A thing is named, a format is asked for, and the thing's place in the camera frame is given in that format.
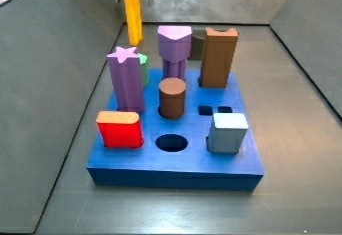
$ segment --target shape sorter board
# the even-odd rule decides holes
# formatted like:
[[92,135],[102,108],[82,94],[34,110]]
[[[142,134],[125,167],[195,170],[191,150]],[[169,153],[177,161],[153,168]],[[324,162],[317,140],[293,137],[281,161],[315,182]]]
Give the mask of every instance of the shape sorter board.
[[[144,88],[145,111],[140,113],[144,144],[137,149],[104,148],[97,133],[88,158],[86,169],[97,185],[169,187],[192,189],[224,189],[252,191],[263,177],[251,128],[244,136],[237,154],[207,151],[212,116],[201,116],[197,106],[229,106],[244,113],[233,73],[229,73],[227,88],[197,86],[199,71],[185,72],[185,112],[175,119],[164,119],[157,113],[159,82],[161,70],[149,69],[149,84]],[[108,110],[117,110],[114,95],[110,95]],[[164,134],[177,134],[187,140],[187,147],[177,152],[157,148],[156,139]]]

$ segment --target hole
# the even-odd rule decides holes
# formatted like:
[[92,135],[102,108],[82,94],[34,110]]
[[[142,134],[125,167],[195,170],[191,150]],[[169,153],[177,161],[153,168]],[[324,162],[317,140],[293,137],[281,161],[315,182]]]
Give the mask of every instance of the hole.
[[197,114],[201,116],[212,116],[212,108],[207,105],[197,106]]
[[187,139],[176,134],[165,134],[156,138],[156,147],[167,152],[177,152],[187,148]]
[[232,108],[229,106],[219,106],[217,112],[219,113],[232,113]]

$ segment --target square hole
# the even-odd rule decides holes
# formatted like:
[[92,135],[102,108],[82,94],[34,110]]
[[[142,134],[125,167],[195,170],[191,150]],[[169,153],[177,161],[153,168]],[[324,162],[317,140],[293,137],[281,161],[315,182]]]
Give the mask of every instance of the square hole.
[[212,108],[207,105],[197,106],[197,114],[201,116],[212,116]]
[[229,106],[219,106],[217,107],[217,112],[219,113],[232,113],[232,109]]

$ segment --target gray cube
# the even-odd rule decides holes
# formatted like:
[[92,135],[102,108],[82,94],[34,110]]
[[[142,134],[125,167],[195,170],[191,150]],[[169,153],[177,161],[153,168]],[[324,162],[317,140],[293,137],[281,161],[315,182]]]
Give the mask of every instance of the gray cube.
[[247,129],[243,113],[213,113],[207,141],[208,151],[237,153]]

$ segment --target purple pentagon prism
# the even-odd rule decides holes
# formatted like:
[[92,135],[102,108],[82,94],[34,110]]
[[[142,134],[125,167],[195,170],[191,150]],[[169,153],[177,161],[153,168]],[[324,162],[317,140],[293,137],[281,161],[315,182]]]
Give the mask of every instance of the purple pentagon prism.
[[157,45],[159,56],[163,58],[163,79],[184,80],[185,62],[191,50],[189,26],[159,26]]
[[141,67],[136,47],[106,55],[118,111],[144,111]]

